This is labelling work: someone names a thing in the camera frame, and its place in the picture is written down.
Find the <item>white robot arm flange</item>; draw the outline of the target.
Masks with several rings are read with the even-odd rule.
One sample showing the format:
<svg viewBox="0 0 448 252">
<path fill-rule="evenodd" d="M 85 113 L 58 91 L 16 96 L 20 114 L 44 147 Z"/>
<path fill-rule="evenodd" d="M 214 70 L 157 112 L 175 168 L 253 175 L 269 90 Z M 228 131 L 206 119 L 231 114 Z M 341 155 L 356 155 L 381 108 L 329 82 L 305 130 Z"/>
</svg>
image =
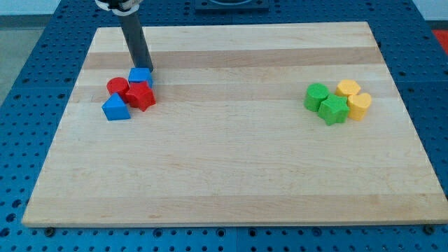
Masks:
<svg viewBox="0 0 448 252">
<path fill-rule="evenodd" d="M 105 11 L 124 17 L 138 11 L 143 0 L 95 0 L 96 5 Z"/>
</svg>

